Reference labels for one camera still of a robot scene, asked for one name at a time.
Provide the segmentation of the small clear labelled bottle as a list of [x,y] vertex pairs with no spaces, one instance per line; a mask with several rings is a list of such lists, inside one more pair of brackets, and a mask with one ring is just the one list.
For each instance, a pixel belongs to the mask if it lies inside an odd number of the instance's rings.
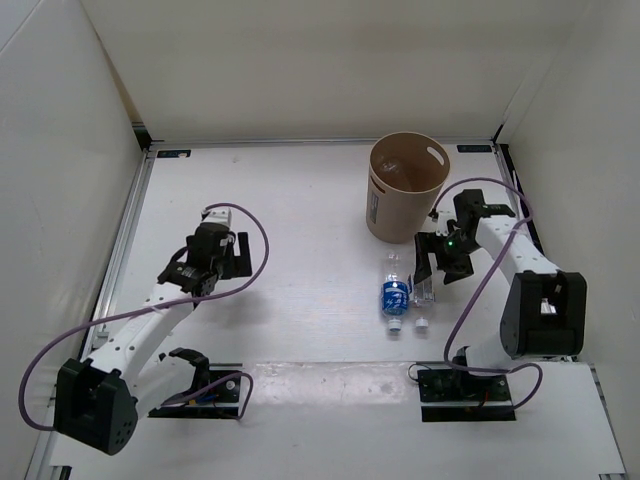
[[410,275],[408,281],[409,305],[416,312],[415,330],[424,334],[429,327],[429,315],[435,303],[432,278],[417,281],[414,275]]

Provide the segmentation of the clear plastic bottle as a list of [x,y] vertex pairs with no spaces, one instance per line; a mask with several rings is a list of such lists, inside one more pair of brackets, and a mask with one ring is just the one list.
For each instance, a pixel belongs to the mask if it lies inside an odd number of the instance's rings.
[[377,162],[379,176],[402,176],[406,174],[404,160],[397,156],[381,156]]

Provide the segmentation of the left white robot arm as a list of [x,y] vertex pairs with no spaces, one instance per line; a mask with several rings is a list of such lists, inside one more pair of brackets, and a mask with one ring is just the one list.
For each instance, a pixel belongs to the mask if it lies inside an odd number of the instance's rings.
[[120,452],[137,422],[163,405],[204,397],[208,358],[192,349],[159,348],[221,280],[252,274],[248,235],[231,229],[231,212],[216,208],[159,274],[147,311],[128,319],[84,361],[57,375],[54,430],[108,455]]

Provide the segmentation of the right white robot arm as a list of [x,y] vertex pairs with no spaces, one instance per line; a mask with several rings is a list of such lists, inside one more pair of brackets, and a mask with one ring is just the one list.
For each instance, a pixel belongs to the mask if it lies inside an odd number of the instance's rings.
[[470,400],[486,384],[485,376],[515,372],[526,358],[575,356],[584,346],[587,282],[578,272],[566,272],[548,260],[524,235],[521,221],[505,204],[490,204],[479,189],[465,189],[454,198],[454,212],[431,213],[438,228],[414,237],[414,281],[433,270],[452,284],[469,278],[473,253],[483,250],[493,260],[488,272],[502,273],[509,293],[496,334],[444,353],[453,370],[449,387]]

